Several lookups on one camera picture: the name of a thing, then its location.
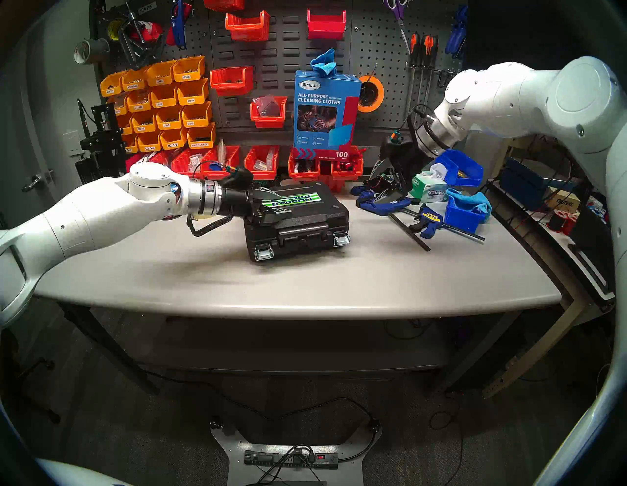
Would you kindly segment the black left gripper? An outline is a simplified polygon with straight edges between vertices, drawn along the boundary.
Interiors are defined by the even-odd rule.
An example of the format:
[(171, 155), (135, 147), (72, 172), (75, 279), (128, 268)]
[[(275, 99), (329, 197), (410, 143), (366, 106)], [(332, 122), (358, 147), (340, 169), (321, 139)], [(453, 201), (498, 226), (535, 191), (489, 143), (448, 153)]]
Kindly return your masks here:
[(219, 225), (228, 224), (233, 218), (248, 219), (254, 224), (275, 226), (293, 218), (293, 211), (284, 207), (269, 207), (262, 201), (278, 200), (278, 194), (267, 187), (253, 186), (252, 189), (220, 187)]

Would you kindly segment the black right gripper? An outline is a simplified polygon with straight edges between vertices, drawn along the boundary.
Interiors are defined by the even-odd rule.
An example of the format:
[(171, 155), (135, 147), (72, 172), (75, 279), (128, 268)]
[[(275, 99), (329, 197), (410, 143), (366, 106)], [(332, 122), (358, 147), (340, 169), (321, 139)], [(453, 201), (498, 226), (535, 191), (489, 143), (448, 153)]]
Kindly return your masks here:
[(391, 169), (399, 182), (384, 181), (384, 189), (379, 201), (398, 201), (407, 197), (412, 190), (414, 176), (430, 165), (430, 157), (424, 154), (411, 140), (394, 142), (384, 139), (381, 143), (381, 156), (371, 170), (369, 181)]

